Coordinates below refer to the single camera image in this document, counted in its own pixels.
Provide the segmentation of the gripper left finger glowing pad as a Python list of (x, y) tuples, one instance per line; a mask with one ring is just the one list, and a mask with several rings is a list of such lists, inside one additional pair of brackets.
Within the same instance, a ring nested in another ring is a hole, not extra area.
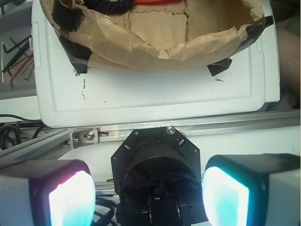
[(89, 226), (95, 183), (82, 160), (0, 162), (2, 226)]

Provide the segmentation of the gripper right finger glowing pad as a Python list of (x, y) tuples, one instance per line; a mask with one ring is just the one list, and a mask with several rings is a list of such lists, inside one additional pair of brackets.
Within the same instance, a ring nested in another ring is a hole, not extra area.
[(213, 226), (299, 226), (301, 158), (214, 155), (203, 176), (203, 201)]

